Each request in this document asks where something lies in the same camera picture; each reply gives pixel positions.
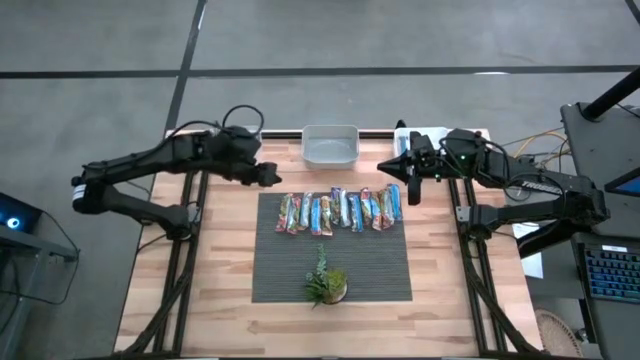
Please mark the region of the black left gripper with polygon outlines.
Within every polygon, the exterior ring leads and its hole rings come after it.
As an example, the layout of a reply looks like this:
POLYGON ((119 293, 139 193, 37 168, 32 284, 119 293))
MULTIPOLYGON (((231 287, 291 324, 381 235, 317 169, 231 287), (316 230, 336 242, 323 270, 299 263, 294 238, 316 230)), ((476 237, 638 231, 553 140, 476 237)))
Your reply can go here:
POLYGON ((261 187, 273 187, 282 182, 282 178, 277 176, 277 170, 278 165, 271 162, 255 164, 235 162, 228 166, 228 177, 245 186, 258 184, 261 187))

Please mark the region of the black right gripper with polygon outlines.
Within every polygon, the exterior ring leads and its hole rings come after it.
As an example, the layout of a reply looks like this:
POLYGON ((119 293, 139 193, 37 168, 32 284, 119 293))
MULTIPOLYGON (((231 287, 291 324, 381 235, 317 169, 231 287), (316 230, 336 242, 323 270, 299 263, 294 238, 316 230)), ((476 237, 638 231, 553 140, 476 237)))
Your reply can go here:
POLYGON ((377 165, 379 171, 401 182, 407 182, 408 204, 419 205, 423 178, 436 178, 437 172, 444 168, 442 156, 434 148, 428 135, 412 131, 409 134, 410 148, 406 154, 383 161, 377 165))

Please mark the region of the red and brown granola bar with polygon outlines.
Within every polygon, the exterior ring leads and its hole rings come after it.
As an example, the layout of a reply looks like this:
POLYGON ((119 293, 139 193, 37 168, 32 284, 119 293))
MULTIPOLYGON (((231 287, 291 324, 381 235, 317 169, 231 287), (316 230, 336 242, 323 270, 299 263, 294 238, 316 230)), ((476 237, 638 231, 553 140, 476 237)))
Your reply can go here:
POLYGON ((378 192, 380 211, 382 217, 382 228, 387 229, 394 225, 393 203, 390 189, 384 188, 378 192))

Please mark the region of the red and green granola bar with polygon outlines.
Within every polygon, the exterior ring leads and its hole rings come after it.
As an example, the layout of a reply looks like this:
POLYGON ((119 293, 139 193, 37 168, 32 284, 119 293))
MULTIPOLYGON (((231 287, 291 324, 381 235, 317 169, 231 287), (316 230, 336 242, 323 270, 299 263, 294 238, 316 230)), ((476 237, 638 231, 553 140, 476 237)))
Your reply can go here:
POLYGON ((300 196, 292 196, 288 209, 286 231, 289 234, 296 234, 299 228, 299 218, 302 199, 300 196))

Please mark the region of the pale blue granola bar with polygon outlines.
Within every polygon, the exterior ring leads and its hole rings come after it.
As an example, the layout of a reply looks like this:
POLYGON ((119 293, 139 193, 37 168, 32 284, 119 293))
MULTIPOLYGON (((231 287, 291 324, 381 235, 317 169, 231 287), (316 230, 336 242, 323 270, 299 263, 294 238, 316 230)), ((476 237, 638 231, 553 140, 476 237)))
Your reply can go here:
POLYGON ((302 197, 301 208, 300 208, 300 217, 299 217, 299 223, 298 223, 299 231, 307 229, 310 225, 312 202, 313 202, 313 193, 305 192, 302 197))

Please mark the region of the blue and red granola bar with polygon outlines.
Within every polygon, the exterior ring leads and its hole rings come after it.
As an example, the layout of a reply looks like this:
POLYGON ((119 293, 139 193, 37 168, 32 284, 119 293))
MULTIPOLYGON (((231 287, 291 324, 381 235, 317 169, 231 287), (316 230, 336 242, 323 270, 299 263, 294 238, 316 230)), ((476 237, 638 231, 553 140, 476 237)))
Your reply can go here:
POLYGON ((377 231, 382 230, 382 212, 380 208, 380 202, 378 195, 376 193, 372 193, 370 196, 371 203, 371 216, 372 216, 372 228, 377 231))

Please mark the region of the black aluminium crossbar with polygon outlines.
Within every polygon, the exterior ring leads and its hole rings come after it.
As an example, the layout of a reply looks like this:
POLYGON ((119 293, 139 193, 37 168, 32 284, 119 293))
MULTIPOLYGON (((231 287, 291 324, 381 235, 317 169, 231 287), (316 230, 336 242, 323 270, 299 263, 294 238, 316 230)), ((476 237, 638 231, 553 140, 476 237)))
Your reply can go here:
MULTIPOLYGON (((261 133, 262 139, 268 140, 298 140, 303 137, 302 130, 269 130, 261 133)), ((359 132, 360 139, 366 140, 384 140, 393 139, 393 130, 367 130, 359 132)))

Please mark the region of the white plastic bin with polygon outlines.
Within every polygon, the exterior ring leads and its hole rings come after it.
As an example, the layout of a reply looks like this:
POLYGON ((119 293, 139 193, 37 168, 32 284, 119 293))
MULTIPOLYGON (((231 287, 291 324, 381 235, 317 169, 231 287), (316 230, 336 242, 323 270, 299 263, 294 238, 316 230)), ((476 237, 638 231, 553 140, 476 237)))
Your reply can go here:
POLYGON ((412 145, 411 145, 410 135, 412 132, 416 132, 420 136, 423 136, 423 135, 428 136, 432 143, 432 146, 435 149, 438 149, 440 147, 439 140, 444 138, 449 133, 449 129, 445 127, 406 127, 406 128, 395 129, 394 138, 393 138, 393 152, 395 157, 400 155, 399 148, 398 148, 398 138, 400 136, 406 136, 408 138, 407 150, 411 149, 412 145))

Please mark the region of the grey woven placemat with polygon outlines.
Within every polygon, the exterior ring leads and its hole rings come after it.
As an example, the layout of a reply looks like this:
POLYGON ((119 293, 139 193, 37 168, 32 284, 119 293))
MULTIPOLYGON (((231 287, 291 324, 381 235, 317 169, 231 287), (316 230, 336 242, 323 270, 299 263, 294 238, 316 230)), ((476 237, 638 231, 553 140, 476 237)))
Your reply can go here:
POLYGON ((347 275, 346 302, 411 301, 404 225, 361 232, 333 226, 331 236, 277 232, 282 193, 258 198, 252 283, 254 303, 306 302, 306 274, 316 269, 318 246, 323 245, 328 267, 347 275))

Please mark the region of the black diagonal strut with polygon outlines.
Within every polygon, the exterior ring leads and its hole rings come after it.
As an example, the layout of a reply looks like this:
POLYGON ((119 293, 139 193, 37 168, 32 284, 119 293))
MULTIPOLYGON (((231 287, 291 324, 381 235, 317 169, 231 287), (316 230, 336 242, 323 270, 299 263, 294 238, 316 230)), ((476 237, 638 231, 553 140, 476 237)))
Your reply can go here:
POLYGON ((517 240, 522 259, 570 239, 580 227, 569 220, 556 220, 517 240))

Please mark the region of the white paper sheet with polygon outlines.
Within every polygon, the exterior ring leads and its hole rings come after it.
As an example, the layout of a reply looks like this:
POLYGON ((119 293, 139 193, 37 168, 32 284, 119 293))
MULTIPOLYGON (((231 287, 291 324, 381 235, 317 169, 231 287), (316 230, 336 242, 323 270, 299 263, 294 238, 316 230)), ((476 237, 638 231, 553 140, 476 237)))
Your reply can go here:
MULTIPOLYGON (((540 226, 536 223, 516 223, 512 225, 512 230, 514 236, 517 239, 528 235, 534 231, 537 231, 540 226)), ((544 278, 543 271, 543 263, 542 263, 542 255, 540 252, 530 255, 528 257, 521 259, 521 265, 524 271, 524 274, 528 277, 533 277, 537 279, 544 278)))

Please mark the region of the dark grey desk top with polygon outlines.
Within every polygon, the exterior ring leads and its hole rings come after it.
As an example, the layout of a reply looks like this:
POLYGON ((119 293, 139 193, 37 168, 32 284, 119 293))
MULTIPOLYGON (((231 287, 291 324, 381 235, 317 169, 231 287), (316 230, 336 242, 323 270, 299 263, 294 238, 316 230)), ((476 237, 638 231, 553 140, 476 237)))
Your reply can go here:
POLYGON ((604 193, 610 218, 594 227, 606 236, 640 238, 640 197, 608 193, 605 185, 640 167, 640 118, 614 108, 599 122, 586 120, 578 105, 560 109, 579 175, 604 193))

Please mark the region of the black pole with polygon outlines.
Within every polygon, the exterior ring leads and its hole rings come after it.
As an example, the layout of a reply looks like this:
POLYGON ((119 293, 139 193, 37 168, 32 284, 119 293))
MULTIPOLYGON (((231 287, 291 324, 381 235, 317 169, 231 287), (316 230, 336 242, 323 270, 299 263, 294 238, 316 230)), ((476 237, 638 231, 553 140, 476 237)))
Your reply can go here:
POLYGON ((581 114, 588 121, 599 122, 600 116, 639 88, 640 66, 582 109, 581 114))

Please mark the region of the blue-screen monitor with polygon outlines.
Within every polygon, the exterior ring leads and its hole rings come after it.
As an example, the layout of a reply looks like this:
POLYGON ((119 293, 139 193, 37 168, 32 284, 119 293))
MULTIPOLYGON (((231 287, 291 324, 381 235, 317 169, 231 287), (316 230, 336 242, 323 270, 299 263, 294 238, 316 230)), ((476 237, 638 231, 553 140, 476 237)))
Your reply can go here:
POLYGON ((610 181, 605 185, 608 193, 640 197, 640 167, 610 181))

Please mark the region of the black aluminium support frame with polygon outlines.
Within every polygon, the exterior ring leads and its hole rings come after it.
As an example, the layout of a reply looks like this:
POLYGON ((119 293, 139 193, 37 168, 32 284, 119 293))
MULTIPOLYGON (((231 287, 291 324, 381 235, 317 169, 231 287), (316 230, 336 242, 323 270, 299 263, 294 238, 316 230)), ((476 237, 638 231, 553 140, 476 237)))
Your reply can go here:
POLYGON ((191 171, 185 175, 181 204, 187 207, 191 204, 200 205, 200 221, 191 223, 189 238, 171 242, 157 311, 133 343, 124 350, 114 351, 108 360, 181 358, 208 181, 207 171, 191 171))
MULTIPOLYGON (((453 179, 448 181, 452 206, 455 213, 457 206, 461 206, 460 195, 457 182, 453 179)), ((469 295, 469 305, 477 341, 477 358, 488 360, 527 360, 536 359, 543 355, 539 349, 531 345, 525 337, 516 329, 507 315, 500 308, 490 268, 488 250, 485 244, 486 238, 478 238, 476 244, 478 261, 481 274, 477 273, 474 258, 469 250, 469 239, 467 237, 467 223, 457 221, 455 213, 456 229, 461 250, 462 267, 464 278, 469 295), (482 317, 482 306, 484 303, 488 312, 494 334, 496 350, 488 347, 484 321, 482 317)))

